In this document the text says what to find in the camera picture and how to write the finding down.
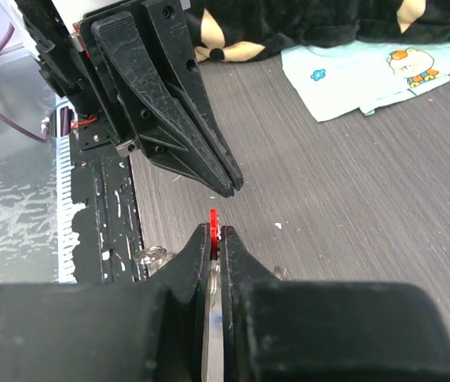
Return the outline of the red key tags bunch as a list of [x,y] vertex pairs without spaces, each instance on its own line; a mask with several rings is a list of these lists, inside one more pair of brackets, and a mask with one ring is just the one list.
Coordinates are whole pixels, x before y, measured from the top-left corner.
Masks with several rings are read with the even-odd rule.
[[219,214],[216,209],[210,209],[210,237],[211,237],[211,260],[219,258],[220,225]]

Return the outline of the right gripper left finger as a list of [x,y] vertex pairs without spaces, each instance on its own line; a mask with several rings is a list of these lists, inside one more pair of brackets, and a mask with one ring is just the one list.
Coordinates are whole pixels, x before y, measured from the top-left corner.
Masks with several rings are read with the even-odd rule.
[[211,233],[146,281],[0,284],[0,381],[203,381]]

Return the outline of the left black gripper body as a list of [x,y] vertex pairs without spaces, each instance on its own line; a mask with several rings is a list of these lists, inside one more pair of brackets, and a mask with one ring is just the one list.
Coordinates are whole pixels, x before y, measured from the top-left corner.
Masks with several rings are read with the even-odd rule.
[[145,74],[143,1],[90,4],[70,23],[85,52],[88,72],[103,114],[110,124],[111,140],[120,154],[145,151],[145,104],[139,97]]

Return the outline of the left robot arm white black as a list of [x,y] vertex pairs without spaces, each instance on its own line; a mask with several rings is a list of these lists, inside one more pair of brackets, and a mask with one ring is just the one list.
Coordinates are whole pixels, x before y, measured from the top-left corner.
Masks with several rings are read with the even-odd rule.
[[15,4],[34,40],[41,75],[122,156],[223,197],[243,175],[220,131],[178,1],[54,1]]

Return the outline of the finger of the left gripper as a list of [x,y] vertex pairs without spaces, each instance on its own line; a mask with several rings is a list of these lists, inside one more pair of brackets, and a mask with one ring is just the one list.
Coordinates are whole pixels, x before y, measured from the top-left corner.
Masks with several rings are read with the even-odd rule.
[[223,197],[233,196],[223,165],[160,78],[132,13],[122,10],[94,21],[91,32],[143,154],[155,166],[198,181]]
[[226,190],[240,190],[243,175],[215,120],[180,2],[142,1],[141,9],[152,28],[149,41],[158,44],[161,57],[157,63],[164,70],[164,81],[196,125],[204,147],[215,157],[212,173],[224,173]]

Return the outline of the large keyring with small rings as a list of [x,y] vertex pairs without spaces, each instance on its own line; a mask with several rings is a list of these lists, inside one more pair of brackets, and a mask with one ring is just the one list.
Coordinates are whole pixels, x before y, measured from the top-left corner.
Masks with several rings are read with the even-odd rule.
[[[135,257],[135,262],[138,265],[138,270],[147,279],[159,271],[175,255],[175,252],[167,251],[166,248],[160,246],[155,246],[142,250],[139,255]],[[213,260],[211,270],[213,275],[219,275],[220,265],[218,260]],[[289,273],[286,268],[282,269],[281,267],[276,266],[273,269],[273,274],[280,280],[289,279]]]

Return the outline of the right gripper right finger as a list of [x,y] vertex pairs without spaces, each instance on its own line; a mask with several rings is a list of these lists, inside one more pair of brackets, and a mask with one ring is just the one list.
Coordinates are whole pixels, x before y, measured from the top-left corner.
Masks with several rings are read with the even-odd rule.
[[410,283],[282,281],[221,230],[226,381],[450,381],[450,335]]

